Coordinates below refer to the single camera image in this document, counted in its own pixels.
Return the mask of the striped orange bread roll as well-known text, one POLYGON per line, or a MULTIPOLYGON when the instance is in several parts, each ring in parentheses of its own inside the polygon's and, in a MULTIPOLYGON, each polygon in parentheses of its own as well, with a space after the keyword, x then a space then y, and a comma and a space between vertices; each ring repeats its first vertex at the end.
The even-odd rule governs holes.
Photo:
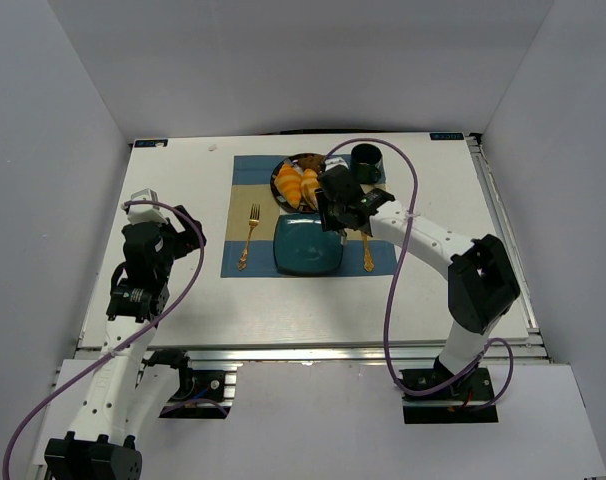
POLYGON ((274 179, 274 185, 277 191, 287 204, 294 209, 298 209, 301 204, 301 182, 302 175, 293 166, 287 163, 284 163, 280 167, 274 179))

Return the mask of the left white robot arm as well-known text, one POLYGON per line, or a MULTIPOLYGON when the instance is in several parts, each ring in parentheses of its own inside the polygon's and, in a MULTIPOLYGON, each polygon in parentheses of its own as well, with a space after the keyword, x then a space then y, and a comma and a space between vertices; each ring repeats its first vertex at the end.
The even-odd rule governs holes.
POLYGON ((83 372, 90 386, 67 432, 45 448, 55 479, 140 478, 141 437, 181 385, 176 365, 140 371, 158 324, 178 305, 168 289, 174 263, 206 245, 200 222, 183 206, 171 210, 181 230, 165 208, 149 199, 124 205, 124 260, 110 279, 101 356, 83 372))

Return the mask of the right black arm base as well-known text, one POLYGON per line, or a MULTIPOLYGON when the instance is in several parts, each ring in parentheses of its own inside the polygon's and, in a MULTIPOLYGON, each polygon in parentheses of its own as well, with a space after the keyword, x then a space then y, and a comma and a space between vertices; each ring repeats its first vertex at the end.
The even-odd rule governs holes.
POLYGON ((494 424, 499 421, 495 405, 486 406, 495 392, 487 368, 478 368, 459 380, 428 396, 402 397, 406 425, 494 424))

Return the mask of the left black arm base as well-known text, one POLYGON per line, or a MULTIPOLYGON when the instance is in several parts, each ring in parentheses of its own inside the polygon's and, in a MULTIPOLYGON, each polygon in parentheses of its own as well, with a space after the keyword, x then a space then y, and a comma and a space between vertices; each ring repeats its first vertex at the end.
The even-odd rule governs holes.
POLYGON ((227 372, 222 369, 202 369, 191 364, 188 352, 180 349, 153 351, 142 361, 146 370, 159 365, 173 369, 179 381, 177 391, 163 408, 164 419, 225 419, 231 407, 225 406, 227 372))

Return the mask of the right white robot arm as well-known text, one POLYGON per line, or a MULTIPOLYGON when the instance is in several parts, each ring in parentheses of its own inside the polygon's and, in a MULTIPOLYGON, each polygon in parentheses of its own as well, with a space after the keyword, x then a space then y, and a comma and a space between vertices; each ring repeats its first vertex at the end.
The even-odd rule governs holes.
POLYGON ((520 287, 503 242, 492 234, 480 239, 449 231, 410 212, 380 189, 363 190, 352 173, 336 166, 321 174, 317 202, 325 231, 359 231, 411 254, 447 281, 453 324, 435 368, 455 376, 476 366, 499 319, 520 296, 520 287))

